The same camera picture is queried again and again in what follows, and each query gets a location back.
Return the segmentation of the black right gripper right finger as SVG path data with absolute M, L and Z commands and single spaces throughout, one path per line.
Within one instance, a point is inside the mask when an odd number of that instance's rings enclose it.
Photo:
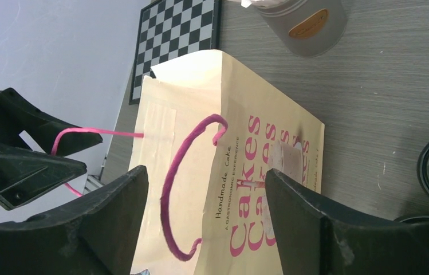
M 362 213 L 275 169 L 265 188 L 284 274 L 429 274 L 429 222 Z

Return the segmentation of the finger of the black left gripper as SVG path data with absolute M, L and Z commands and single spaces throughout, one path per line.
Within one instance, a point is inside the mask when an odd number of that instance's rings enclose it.
M 85 173 L 83 162 L 0 142 L 0 205 L 21 207 Z
M 58 134 L 74 127 L 41 111 L 13 88 L 0 91 L 0 143 L 29 149 L 20 137 L 20 133 L 25 131 L 49 154 Z

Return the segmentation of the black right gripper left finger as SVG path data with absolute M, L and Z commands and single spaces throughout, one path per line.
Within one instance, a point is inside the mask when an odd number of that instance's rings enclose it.
M 137 166 L 62 206 L 0 223 L 0 274 L 129 274 L 148 186 Z

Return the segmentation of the pink cakes paper bag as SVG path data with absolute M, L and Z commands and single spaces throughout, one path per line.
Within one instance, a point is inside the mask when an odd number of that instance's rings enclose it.
M 129 163 L 149 180 L 131 273 L 281 274 L 265 175 L 319 193 L 324 124 L 220 50 L 152 71 Z

